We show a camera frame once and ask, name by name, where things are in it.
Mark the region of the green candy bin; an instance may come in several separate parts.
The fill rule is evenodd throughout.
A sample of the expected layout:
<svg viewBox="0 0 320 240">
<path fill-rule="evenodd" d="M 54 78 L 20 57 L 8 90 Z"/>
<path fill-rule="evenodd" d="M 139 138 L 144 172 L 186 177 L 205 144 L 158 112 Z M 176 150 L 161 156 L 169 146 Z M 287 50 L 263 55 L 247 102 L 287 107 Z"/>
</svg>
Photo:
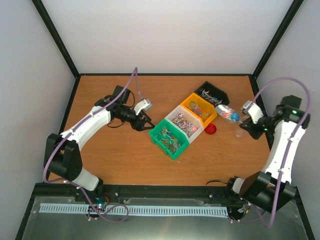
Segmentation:
<svg viewBox="0 0 320 240">
<path fill-rule="evenodd" d="M 151 142 L 172 160 L 176 160 L 190 145 L 184 133 L 170 121 L 163 119 L 148 132 Z"/>
</svg>

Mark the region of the metal scoop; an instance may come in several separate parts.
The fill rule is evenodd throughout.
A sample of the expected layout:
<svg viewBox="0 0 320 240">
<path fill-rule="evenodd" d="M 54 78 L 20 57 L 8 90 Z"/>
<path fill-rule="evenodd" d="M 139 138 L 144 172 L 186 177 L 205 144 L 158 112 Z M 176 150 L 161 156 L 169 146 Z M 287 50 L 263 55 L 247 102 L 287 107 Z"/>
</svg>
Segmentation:
<svg viewBox="0 0 320 240">
<path fill-rule="evenodd" d="M 242 118 L 238 112 L 228 107 L 227 105 L 220 104 L 215 107 L 215 111 L 219 116 L 224 118 L 230 124 L 242 123 Z"/>
</svg>

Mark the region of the white candy bin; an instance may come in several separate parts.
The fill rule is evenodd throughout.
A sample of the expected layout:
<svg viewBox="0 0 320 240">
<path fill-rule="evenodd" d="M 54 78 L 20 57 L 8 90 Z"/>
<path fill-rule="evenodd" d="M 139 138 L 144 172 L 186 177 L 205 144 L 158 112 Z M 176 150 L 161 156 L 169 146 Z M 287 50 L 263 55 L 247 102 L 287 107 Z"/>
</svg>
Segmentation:
<svg viewBox="0 0 320 240">
<path fill-rule="evenodd" d="M 178 129 L 191 144 L 204 130 L 200 119 L 185 107 L 178 105 L 165 118 Z"/>
</svg>

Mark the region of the black candy bin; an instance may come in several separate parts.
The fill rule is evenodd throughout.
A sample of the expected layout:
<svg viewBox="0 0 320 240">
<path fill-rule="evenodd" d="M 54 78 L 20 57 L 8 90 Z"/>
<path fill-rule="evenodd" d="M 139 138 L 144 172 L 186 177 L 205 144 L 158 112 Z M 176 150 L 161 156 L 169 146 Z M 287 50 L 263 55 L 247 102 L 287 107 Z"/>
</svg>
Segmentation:
<svg viewBox="0 0 320 240">
<path fill-rule="evenodd" d="M 218 105 L 228 106 L 230 104 L 227 93 L 208 81 L 205 81 L 201 86 L 199 86 L 194 93 L 212 104 L 214 107 Z"/>
</svg>

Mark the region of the orange candy bin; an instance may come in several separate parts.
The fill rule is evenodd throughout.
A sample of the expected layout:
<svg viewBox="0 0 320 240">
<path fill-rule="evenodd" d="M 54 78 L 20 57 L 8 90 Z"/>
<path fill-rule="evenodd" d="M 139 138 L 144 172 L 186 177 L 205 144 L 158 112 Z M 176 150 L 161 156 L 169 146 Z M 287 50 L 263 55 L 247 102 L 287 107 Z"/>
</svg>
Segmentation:
<svg viewBox="0 0 320 240">
<path fill-rule="evenodd" d="M 190 94 L 180 105 L 198 118 L 204 128 L 218 116 L 214 106 L 196 93 Z"/>
</svg>

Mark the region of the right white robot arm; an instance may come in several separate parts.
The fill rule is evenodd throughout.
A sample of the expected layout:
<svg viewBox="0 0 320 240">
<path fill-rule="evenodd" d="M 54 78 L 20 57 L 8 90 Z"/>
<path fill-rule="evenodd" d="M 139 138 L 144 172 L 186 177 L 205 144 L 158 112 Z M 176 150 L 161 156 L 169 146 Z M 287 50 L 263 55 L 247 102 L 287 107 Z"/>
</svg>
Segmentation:
<svg viewBox="0 0 320 240">
<path fill-rule="evenodd" d="M 228 200 L 244 199 L 271 213 L 295 197 L 297 189 L 291 186 L 292 165 L 310 122 L 310 114 L 300 109 L 301 101 L 294 95 L 285 96 L 271 116 L 263 115 L 261 108 L 252 101 L 242 106 L 242 112 L 249 117 L 240 128 L 255 140 L 263 133 L 273 134 L 274 140 L 261 171 L 245 179 L 234 176 L 228 180 L 224 191 Z"/>
</svg>

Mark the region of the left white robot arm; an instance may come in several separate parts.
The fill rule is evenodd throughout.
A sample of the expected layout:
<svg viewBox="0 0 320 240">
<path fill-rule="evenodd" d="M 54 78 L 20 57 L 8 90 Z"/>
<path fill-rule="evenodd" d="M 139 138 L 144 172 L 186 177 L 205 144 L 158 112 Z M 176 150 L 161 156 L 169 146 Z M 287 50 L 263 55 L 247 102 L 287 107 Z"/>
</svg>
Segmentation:
<svg viewBox="0 0 320 240">
<path fill-rule="evenodd" d="M 92 201 L 103 198 L 103 180 L 83 166 L 81 150 L 87 141 L 102 127 L 109 126 L 114 119 L 129 123 L 135 131 L 151 130 L 155 126 L 146 111 L 152 107 L 149 99 L 128 106 L 132 92 L 116 86 L 112 95 L 99 99 L 90 112 L 70 129 L 48 136 L 44 154 L 44 173 L 53 173 L 65 181 L 86 190 Z"/>
</svg>

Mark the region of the clear plastic jar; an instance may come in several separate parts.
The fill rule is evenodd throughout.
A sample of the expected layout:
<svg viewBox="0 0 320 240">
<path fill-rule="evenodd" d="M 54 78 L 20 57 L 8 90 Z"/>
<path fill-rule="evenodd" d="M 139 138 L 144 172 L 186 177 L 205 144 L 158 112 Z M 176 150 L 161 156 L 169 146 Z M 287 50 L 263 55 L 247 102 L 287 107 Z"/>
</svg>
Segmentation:
<svg viewBox="0 0 320 240">
<path fill-rule="evenodd" d="M 250 134 L 246 130 L 240 128 L 239 126 L 235 127 L 234 134 L 235 134 L 235 137 L 237 139 L 243 139 L 243 138 L 250 138 L 251 137 Z"/>
</svg>

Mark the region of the red jar lid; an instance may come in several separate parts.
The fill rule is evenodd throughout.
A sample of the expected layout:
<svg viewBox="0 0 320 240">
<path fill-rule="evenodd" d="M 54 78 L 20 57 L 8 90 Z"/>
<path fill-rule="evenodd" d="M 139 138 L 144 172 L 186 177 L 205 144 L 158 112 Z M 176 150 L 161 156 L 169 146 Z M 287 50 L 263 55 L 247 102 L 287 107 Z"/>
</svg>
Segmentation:
<svg viewBox="0 0 320 240">
<path fill-rule="evenodd" d="M 213 135 L 217 132 L 217 127 L 214 124 L 209 123 L 207 127 L 204 129 L 204 131 L 208 135 Z"/>
</svg>

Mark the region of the right black frame post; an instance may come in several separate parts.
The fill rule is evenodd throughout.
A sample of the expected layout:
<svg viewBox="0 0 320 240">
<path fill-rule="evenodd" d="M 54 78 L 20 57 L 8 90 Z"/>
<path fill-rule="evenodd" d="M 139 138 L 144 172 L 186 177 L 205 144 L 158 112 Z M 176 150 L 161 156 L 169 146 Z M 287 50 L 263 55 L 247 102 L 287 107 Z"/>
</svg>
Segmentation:
<svg viewBox="0 0 320 240">
<path fill-rule="evenodd" d="M 261 59 L 259 60 L 255 70 L 253 71 L 252 77 L 254 80 L 257 80 L 260 76 L 261 72 L 263 71 L 264 67 L 266 66 L 267 62 L 269 61 L 270 57 L 272 56 L 274 50 L 281 41 L 291 22 L 295 18 L 303 2 L 304 0 L 293 0 L 290 4 L 282 21 L 280 22 L 277 30 L 275 31 L 272 39 L 270 40 L 266 50 L 264 51 Z"/>
</svg>

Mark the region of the black frame post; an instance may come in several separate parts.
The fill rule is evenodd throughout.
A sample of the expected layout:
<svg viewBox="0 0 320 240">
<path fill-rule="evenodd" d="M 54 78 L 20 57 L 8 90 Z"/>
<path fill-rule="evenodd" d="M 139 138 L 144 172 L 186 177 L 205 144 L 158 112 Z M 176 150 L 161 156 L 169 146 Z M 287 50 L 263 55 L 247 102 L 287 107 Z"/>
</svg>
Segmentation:
<svg viewBox="0 0 320 240">
<path fill-rule="evenodd" d="M 257 80 L 260 76 L 261 72 L 263 71 L 264 67 L 266 66 L 267 62 L 269 61 L 270 57 L 272 56 L 274 50 L 281 41 L 291 22 L 295 18 L 303 2 L 304 0 L 293 0 L 290 4 L 282 21 L 280 22 L 277 30 L 275 31 L 272 39 L 270 40 L 266 50 L 264 51 L 261 59 L 259 60 L 255 70 L 253 71 L 252 77 L 254 80 Z"/>
<path fill-rule="evenodd" d="M 74 61 L 71 58 L 55 24 L 53 23 L 44 3 L 42 0 L 32 0 L 32 3 L 37 10 L 39 16 L 41 17 L 45 27 L 47 28 L 49 34 L 51 35 L 54 43 L 56 44 L 59 52 L 61 53 L 65 63 L 67 64 L 70 72 L 72 73 L 73 77 L 77 79 L 80 76 L 79 71 L 77 70 Z"/>
</svg>

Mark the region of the left black frame post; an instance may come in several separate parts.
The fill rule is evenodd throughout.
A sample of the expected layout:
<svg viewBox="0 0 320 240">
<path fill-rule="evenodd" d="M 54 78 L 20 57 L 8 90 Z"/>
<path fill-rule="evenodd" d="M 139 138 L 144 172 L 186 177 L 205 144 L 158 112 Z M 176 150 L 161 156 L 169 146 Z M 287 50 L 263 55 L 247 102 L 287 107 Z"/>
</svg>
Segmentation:
<svg viewBox="0 0 320 240">
<path fill-rule="evenodd" d="M 49 34 L 51 35 L 54 43 L 56 44 L 59 52 L 61 53 L 65 63 L 67 64 L 70 72 L 72 73 L 73 77 L 77 79 L 80 76 L 79 71 L 77 70 L 74 61 L 71 58 L 55 24 L 53 23 L 44 3 L 42 0 L 32 0 L 32 3 L 37 10 L 39 16 L 41 17 L 45 27 L 47 28 Z"/>
</svg>

